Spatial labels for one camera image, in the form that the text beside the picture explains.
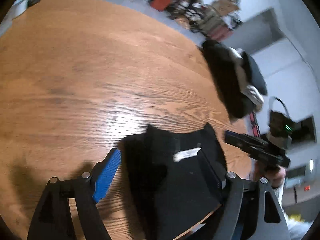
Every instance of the red object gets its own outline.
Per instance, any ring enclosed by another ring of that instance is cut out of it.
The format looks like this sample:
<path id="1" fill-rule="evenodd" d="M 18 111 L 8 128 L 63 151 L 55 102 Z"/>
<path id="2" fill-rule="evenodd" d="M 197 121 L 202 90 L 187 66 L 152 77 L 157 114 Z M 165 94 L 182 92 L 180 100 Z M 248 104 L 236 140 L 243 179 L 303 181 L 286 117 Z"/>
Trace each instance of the red object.
<path id="1" fill-rule="evenodd" d="M 170 4 L 170 0 L 153 0 L 150 4 L 151 7 L 158 11 L 163 11 Z"/>

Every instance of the blue gripper pad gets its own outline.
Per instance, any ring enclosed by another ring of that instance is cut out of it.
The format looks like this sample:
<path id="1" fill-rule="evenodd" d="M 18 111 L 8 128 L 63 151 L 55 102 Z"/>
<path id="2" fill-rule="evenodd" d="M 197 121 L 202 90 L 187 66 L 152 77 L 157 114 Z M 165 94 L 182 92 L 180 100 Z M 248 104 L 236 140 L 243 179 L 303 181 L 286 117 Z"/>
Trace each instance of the blue gripper pad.
<path id="1" fill-rule="evenodd" d="M 94 189 L 92 195 L 94 203 L 104 198 L 121 163 L 121 152 L 112 148 L 102 162 L 98 162 L 92 169 L 91 186 Z"/>

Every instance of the white light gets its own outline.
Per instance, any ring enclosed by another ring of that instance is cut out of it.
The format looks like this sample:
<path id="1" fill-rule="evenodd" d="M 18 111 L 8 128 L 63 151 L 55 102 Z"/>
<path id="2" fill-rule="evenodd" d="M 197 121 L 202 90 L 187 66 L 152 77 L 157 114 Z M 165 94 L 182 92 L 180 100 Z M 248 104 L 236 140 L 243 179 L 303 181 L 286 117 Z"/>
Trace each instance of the white light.
<path id="1" fill-rule="evenodd" d="M 312 170 L 313 170 L 313 160 L 310 160 L 309 168 L 310 168 L 310 172 L 312 172 Z"/>

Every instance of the human hand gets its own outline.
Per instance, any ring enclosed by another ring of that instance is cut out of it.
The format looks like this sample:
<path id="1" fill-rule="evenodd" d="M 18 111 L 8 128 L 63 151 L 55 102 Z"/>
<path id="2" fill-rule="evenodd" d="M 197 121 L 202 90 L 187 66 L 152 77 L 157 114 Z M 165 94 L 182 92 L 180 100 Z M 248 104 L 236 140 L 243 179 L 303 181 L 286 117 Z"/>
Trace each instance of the human hand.
<path id="1" fill-rule="evenodd" d="M 256 161 L 254 165 L 253 180 L 257 181 L 261 177 L 267 178 L 272 187 L 279 187 L 284 181 L 285 169 L 282 166 L 278 166 L 275 170 L 266 171 L 266 165 Z"/>

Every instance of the white clothing tag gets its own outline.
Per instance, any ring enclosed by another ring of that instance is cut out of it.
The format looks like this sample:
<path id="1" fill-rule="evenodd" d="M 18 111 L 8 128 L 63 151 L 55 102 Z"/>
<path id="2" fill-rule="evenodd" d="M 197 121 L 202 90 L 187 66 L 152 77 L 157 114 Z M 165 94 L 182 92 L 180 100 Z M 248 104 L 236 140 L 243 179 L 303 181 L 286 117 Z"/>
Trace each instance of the white clothing tag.
<path id="1" fill-rule="evenodd" d="M 197 148 L 189 149 L 189 150 L 186 150 L 186 151 L 177 152 L 173 156 L 173 161 L 174 162 L 179 162 L 182 159 L 193 157 L 193 156 L 197 156 L 198 150 L 200 150 L 200 149 L 201 149 L 200 147 L 197 147 Z"/>

